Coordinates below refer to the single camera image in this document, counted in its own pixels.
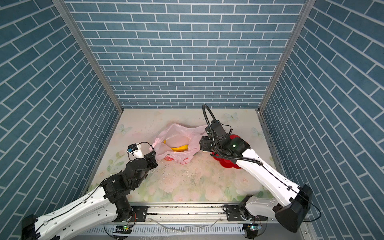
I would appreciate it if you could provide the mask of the yellow fake banana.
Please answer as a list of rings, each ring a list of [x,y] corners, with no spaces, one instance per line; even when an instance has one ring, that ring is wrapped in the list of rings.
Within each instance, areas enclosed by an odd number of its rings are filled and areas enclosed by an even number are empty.
[[[180,146],[180,147],[170,147],[170,146],[168,146],[168,147],[169,147],[172,151],[174,151],[174,152],[184,152],[184,151],[187,151],[187,150],[188,150],[189,145],[183,145],[183,146]]]

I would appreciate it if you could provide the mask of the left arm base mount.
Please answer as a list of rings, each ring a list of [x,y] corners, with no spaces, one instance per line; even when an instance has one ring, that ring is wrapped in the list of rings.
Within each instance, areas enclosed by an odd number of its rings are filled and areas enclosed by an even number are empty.
[[[117,217],[112,220],[112,223],[145,222],[148,208],[148,206],[133,206],[129,208],[118,209]]]

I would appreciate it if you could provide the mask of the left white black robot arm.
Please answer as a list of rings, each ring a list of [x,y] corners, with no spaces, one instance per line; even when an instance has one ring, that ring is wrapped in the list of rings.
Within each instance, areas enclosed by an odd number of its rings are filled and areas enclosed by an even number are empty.
[[[138,154],[123,171],[104,179],[92,192],[49,214],[25,217],[21,238],[69,240],[98,225],[130,221],[136,215],[127,195],[157,166],[154,151]]]

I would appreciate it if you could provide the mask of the pink plastic bag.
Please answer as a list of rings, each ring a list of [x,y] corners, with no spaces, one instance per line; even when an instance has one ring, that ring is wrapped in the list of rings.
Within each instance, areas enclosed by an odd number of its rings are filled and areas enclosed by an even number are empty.
[[[193,157],[200,151],[200,140],[206,136],[205,126],[187,128],[179,124],[172,124],[163,130],[155,138],[153,147],[156,152],[156,160],[173,161],[181,165],[188,164]],[[184,152],[174,152],[164,144],[166,140],[170,147],[180,147],[189,145]]]

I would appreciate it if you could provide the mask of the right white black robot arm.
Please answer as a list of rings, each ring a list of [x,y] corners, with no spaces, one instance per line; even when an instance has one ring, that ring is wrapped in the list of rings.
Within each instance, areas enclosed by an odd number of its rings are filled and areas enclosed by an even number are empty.
[[[201,150],[211,152],[247,171],[272,195],[270,201],[247,195],[239,204],[239,213],[246,221],[258,216],[276,219],[285,229],[296,233],[312,205],[313,191],[299,186],[265,162],[242,138],[231,138],[222,124],[213,120],[206,127],[207,136],[200,140]]]

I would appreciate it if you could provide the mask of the red flower-shaped plate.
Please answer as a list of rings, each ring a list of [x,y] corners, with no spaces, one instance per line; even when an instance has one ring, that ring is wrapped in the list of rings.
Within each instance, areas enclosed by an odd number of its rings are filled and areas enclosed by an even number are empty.
[[[236,164],[236,160],[230,160],[228,156],[232,158],[242,158],[243,152],[248,147],[247,142],[238,135],[225,135],[224,137],[215,137],[215,144],[216,149],[220,152],[215,152],[213,148],[211,156],[218,161],[222,167],[226,169],[241,169],[241,167]]]

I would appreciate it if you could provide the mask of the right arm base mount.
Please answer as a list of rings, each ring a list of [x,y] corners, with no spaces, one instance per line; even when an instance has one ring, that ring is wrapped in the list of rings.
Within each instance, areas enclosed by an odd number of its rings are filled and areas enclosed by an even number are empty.
[[[223,205],[224,211],[228,222],[264,222],[268,218],[265,216],[252,216],[246,213],[246,210],[237,205]]]

